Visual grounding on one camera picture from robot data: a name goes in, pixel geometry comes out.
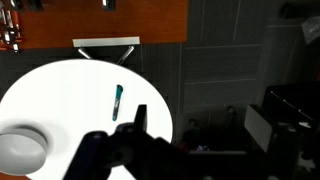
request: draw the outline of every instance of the white round table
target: white round table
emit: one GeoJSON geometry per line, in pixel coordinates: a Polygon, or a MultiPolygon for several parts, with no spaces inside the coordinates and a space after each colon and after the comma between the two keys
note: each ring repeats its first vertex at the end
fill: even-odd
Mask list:
{"type": "MultiPolygon", "coordinates": [[[[43,167],[28,174],[32,180],[61,180],[83,136],[133,122],[139,104],[147,104],[147,133],[172,138],[172,119],[162,96],[144,78],[121,66],[96,60],[66,60],[39,67],[7,91],[0,104],[0,133],[16,125],[33,126],[48,141],[43,167]],[[116,87],[123,93],[116,121],[112,120],[116,87]]],[[[119,166],[111,180],[134,179],[119,166]]]]}

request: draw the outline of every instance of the green marker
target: green marker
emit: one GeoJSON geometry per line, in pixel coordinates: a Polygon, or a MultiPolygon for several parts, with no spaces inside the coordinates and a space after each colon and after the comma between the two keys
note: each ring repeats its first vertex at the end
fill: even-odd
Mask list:
{"type": "Polygon", "coordinates": [[[114,102],[114,109],[113,109],[113,115],[112,115],[113,121],[116,121],[118,117],[118,111],[119,111],[122,92],[123,92],[123,87],[121,85],[117,85],[116,100],[114,102]]]}

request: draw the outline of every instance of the orange wood panel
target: orange wood panel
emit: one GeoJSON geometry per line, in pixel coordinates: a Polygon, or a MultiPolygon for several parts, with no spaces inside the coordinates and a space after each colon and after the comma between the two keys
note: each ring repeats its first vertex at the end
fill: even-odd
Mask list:
{"type": "Polygon", "coordinates": [[[140,36],[141,43],[185,42],[188,0],[43,0],[44,11],[19,13],[22,49],[73,47],[76,38],[140,36]]]}
{"type": "Polygon", "coordinates": [[[0,173],[0,179],[1,180],[29,180],[29,178],[25,176],[9,176],[2,173],[0,173]]]}

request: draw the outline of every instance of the black machine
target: black machine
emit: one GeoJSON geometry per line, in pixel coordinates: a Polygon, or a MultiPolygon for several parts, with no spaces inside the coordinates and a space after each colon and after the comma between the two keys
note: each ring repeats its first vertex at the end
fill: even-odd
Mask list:
{"type": "MultiPolygon", "coordinates": [[[[319,87],[318,83],[308,85],[315,93],[320,92],[314,89],[319,87]]],[[[305,97],[298,101],[294,92],[299,94],[308,87],[300,86],[270,87],[263,108],[248,107],[245,127],[258,150],[182,153],[165,140],[154,139],[145,132],[147,106],[140,105],[134,123],[119,125],[113,135],[102,131],[86,134],[64,180],[106,180],[112,168],[119,165],[124,165],[137,180],[201,180],[206,176],[215,180],[312,179],[319,168],[309,178],[296,173],[302,152],[303,159],[313,159],[316,164],[320,159],[318,117],[307,110],[310,104],[303,103],[305,97]],[[282,99],[281,92],[290,93],[283,93],[286,98],[282,99]],[[285,118],[288,111],[297,114],[285,118]]]]}

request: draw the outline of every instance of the table top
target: table top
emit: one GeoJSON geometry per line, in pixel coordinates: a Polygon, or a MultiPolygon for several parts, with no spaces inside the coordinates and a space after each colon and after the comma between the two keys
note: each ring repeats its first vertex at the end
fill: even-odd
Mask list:
{"type": "MultiPolygon", "coordinates": [[[[133,122],[139,104],[147,104],[147,133],[170,142],[172,119],[159,92],[144,78],[121,66],[97,60],[66,60],[39,67],[20,78],[0,104],[0,132],[28,125],[48,141],[44,166],[33,180],[61,180],[83,136],[133,122]],[[117,85],[123,86],[118,118],[112,120],[117,85]]],[[[123,167],[109,179],[133,179],[123,167]]]]}

